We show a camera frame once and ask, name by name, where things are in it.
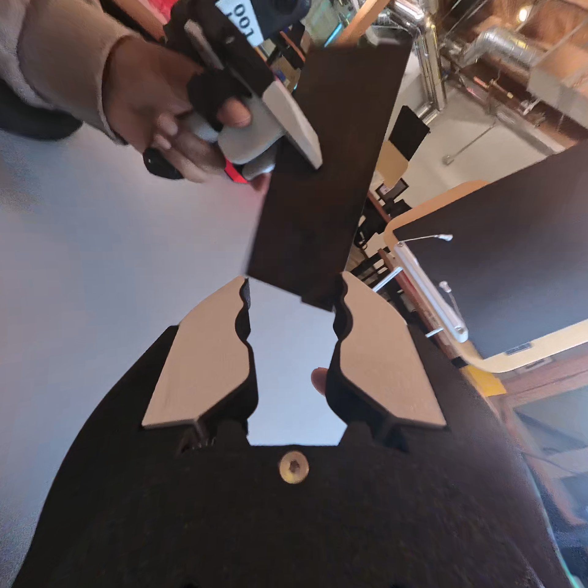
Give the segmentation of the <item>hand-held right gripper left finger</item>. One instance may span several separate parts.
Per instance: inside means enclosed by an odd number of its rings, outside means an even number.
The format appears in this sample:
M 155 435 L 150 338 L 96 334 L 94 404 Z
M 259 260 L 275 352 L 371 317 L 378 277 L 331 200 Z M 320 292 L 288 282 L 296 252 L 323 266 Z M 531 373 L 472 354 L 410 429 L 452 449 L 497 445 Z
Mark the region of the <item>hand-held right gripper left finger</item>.
M 145 429 L 191 424 L 217 430 L 224 420 L 247 429 L 258 405 L 249 281 L 234 278 L 197 304 L 177 333 L 143 416 Z

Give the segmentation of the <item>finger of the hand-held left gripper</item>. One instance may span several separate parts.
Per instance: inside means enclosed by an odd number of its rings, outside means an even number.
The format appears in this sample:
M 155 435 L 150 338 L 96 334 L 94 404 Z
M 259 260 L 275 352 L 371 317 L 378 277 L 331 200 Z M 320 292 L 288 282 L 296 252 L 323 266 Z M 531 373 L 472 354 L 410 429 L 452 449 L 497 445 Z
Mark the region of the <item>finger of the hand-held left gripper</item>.
M 313 169 L 319 169 L 323 158 L 318 135 L 281 81 L 273 81 L 265 89 L 263 104 L 300 154 Z

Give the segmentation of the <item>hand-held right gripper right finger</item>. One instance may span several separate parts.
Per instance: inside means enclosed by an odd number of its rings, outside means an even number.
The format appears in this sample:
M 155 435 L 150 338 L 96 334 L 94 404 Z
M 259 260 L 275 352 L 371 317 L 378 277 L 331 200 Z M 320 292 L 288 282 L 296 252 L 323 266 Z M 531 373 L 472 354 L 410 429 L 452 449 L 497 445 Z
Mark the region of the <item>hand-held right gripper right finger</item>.
M 371 429 L 397 423 L 445 428 L 407 322 L 393 305 L 344 271 L 334 308 L 337 342 L 326 387 L 332 411 Z

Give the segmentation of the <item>black plate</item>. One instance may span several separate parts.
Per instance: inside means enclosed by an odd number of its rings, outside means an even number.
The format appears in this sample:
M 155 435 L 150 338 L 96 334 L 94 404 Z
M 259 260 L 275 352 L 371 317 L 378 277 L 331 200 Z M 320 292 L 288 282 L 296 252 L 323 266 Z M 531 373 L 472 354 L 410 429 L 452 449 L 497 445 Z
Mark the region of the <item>black plate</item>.
M 295 99 L 315 130 L 315 170 L 287 140 L 252 241 L 246 275 L 331 311 L 413 46 L 407 33 L 373 46 L 310 52 Z

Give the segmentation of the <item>person's left forearm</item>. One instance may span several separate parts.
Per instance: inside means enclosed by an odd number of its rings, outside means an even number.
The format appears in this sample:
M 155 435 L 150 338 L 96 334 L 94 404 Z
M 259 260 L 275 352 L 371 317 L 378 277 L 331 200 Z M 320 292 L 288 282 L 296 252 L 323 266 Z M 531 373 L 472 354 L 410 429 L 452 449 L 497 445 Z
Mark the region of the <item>person's left forearm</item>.
M 27 104 L 66 112 L 121 143 L 102 81 L 113 48 L 133 37 L 97 1 L 1 1 L 1 79 Z

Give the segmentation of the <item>person's left hand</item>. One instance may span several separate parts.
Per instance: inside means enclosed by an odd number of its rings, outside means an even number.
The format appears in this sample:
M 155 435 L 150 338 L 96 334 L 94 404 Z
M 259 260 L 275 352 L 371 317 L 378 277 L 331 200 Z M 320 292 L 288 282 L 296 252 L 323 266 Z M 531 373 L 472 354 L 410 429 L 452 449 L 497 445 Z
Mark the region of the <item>person's left hand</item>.
M 202 73 L 184 55 L 127 36 L 111 50 L 102 85 L 112 131 L 139 153 L 154 149 L 194 183 L 221 175 L 226 167 L 217 145 L 193 135 L 183 121 L 192 110 L 187 84 Z

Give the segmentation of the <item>beige chair with black cover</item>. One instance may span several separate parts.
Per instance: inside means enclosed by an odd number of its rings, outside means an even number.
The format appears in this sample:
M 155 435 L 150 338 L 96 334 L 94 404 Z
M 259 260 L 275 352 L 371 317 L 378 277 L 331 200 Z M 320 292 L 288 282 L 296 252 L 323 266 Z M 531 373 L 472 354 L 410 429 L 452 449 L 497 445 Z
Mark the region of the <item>beige chair with black cover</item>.
M 378 187 L 396 186 L 429 133 L 427 124 L 411 108 L 402 105 L 391 133 L 380 149 L 374 172 L 374 179 L 382 180 Z

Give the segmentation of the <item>black board with wooden rim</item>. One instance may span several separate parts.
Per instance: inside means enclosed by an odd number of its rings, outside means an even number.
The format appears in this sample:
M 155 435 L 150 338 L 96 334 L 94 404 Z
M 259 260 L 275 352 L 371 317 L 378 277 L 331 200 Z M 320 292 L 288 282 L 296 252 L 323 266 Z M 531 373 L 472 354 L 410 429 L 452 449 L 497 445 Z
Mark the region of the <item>black board with wooden rim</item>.
M 587 343 L 587 141 L 493 183 L 465 182 L 392 219 L 434 284 L 447 281 L 469 330 L 457 355 L 504 373 Z

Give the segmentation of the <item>white metal bracket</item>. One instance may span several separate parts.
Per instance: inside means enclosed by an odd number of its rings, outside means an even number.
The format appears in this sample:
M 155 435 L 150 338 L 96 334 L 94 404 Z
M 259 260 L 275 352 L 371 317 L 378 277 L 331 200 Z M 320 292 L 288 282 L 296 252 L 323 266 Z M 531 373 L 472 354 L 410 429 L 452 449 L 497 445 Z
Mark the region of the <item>white metal bracket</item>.
M 439 233 L 401 240 L 393 248 L 394 255 L 400 261 L 401 270 L 411 278 L 415 287 L 418 288 L 423 298 L 433 309 L 438 317 L 441 329 L 450 334 L 456 342 L 465 343 L 469 339 L 469 330 L 453 295 L 452 288 L 447 281 L 434 284 L 407 245 L 408 242 L 424 239 L 439 239 L 450 242 L 453 235 Z

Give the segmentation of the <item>silver ventilation duct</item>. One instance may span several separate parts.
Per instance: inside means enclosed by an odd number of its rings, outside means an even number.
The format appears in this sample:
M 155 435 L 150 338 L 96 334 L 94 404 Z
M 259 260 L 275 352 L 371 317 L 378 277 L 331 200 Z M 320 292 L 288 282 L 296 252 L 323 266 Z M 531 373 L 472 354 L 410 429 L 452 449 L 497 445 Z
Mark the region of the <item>silver ventilation duct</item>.
M 491 26 L 463 49 L 458 63 L 466 67 L 484 56 L 489 56 L 509 66 L 531 70 L 546 52 L 546 49 L 517 32 Z
M 424 104 L 417 116 L 429 124 L 447 106 L 442 62 L 437 37 L 437 1 L 394 1 L 392 20 L 413 36 L 420 65 Z

